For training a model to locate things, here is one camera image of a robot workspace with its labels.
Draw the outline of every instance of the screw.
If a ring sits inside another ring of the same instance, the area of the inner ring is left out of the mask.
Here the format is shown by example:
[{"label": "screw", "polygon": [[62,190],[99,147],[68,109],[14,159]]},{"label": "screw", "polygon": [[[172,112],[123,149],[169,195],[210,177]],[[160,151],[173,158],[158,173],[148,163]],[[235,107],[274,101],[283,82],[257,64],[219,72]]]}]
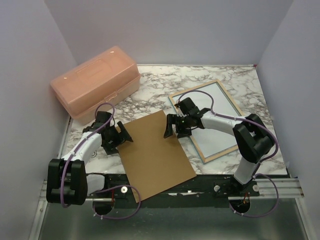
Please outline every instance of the screw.
[{"label": "screw", "polygon": [[219,192],[220,186],[219,186],[219,185],[215,185],[214,188],[213,188],[213,190],[214,190],[215,192]]},{"label": "screw", "polygon": [[253,191],[259,192],[259,186],[258,185],[253,185],[252,186]]},{"label": "screw", "polygon": [[125,194],[127,191],[128,191],[128,188],[127,188],[126,186],[123,186],[123,187],[121,188],[121,192],[122,192],[123,194]]}]

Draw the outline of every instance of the cardboard sheet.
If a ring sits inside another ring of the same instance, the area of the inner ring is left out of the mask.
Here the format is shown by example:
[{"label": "cardboard sheet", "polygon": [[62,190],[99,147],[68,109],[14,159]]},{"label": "cardboard sheet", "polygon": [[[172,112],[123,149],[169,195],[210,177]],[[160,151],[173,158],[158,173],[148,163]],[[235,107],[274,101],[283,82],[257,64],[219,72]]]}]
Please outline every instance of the cardboard sheet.
[{"label": "cardboard sheet", "polygon": [[130,184],[145,200],[196,176],[175,135],[164,138],[167,117],[163,111],[126,123],[133,142],[118,146]]}]

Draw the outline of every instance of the metal floor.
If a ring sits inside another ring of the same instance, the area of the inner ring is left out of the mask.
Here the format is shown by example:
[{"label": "metal floor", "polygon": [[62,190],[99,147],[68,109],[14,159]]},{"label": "metal floor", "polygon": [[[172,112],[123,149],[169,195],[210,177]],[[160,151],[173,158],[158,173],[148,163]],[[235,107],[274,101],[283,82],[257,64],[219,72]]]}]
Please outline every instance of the metal floor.
[{"label": "metal floor", "polygon": [[[250,214],[267,212],[275,199],[253,199]],[[118,210],[126,215],[132,209]],[[281,199],[271,215],[241,217],[229,208],[142,208],[126,220],[93,217],[92,203],[67,209],[49,203],[41,240],[307,240],[295,199]]]}]

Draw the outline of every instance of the black clamp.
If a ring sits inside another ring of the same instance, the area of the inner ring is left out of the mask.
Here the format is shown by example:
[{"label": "black clamp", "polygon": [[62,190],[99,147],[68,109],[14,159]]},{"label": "black clamp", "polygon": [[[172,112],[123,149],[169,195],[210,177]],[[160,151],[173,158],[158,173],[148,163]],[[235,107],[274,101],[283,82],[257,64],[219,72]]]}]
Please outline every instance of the black clamp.
[{"label": "black clamp", "polygon": [[201,118],[205,113],[210,111],[209,108],[199,110],[190,97],[183,99],[174,106],[179,108],[184,116],[178,116],[176,114],[168,114],[166,116],[164,138],[172,136],[172,125],[175,125],[178,139],[191,136],[192,127],[204,129]]},{"label": "black clamp", "polygon": [[[111,117],[111,113],[106,111],[98,111],[96,114],[95,122],[91,126],[87,126],[83,129],[83,133],[93,132],[96,129],[100,128],[105,122]],[[125,141],[133,142],[133,139],[129,135],[125,126],[121,121],[117,122],[117,125],[120,128],[120,132],[116,129],[115,125],[110,126],[110,122],[102,128],[98,133],[101,134],[103,149],[106,154],[117,154],[117,146],[123,144]]]}]

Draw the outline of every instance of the marble surface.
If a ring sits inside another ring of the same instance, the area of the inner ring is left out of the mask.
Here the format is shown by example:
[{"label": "marble surface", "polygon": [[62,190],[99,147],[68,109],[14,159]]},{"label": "marble surface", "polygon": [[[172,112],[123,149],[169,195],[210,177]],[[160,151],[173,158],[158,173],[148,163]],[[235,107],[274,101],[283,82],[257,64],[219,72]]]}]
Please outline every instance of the marble surface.
[{"label": "marble surface", "polygon": [[[274,133],[257,72],[252,66],[142,65],[138,68],[141,73],[140,89],[116,105],[114,117],[116,122],[127,123],[159,110],[164,110],[166,114],[174,114],[168,95],[219,79],[245,116],[250,113],[258,114],[266,127]],[[84,127],[73,121],[64,153],[77,144]],[[241,155],[238,150],[203,164],[189,138],[181,138],[179,141],[197,174],[233,174],[239,165]],[[102,147],[97,150],[85,168],[87,173],[125,173],[120,156],[118,154],[108,156]],[[286,175],[281,152],[263,162],[258,173]]]}]

